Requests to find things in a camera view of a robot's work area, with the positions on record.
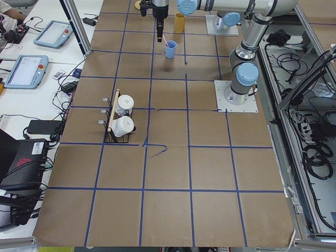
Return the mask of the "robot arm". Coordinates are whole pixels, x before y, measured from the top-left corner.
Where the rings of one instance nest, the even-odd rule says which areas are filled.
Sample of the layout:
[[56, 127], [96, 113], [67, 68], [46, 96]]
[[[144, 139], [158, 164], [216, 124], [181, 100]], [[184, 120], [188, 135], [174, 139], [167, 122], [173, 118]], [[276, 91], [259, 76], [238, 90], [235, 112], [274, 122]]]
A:
[[232, 27], [240, 22], [241, 15], [238, 12], [222, 12], [218, 11], [217, 16], [213, 21], [213, 26], [216, 30], [224, 30], [227, 27]]
[[196, 10], [243, 12], [252, 14], [248, 31], [240, 45], [230, 55], [233, 80], [223, 94], [231, 104], [241, 105], [247, 100], [251, 87], [256, 83], [259, 70], [253, 64], [256, 50], [272, 18], [292, 10], [298, 1], [176, 1], [179, 12], [190, 15]]

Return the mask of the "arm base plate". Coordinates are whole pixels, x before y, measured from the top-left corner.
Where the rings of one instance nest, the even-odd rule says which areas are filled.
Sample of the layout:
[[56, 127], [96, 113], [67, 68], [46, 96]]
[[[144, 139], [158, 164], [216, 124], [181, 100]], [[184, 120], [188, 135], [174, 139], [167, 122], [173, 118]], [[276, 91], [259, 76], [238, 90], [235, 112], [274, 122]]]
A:
[[234, 26], [227, 26], [225, 25], [224, 20], [217, 15], [206, 15], [205, 19], [208, 35], [232, 37], [237, 37], [239, 35], [236, 24]]
[[231, 89], [232, 81], [215, 80], [217, 110], [219, 112], [258, 113], [253, 88], [247, 94], [236, 94]]

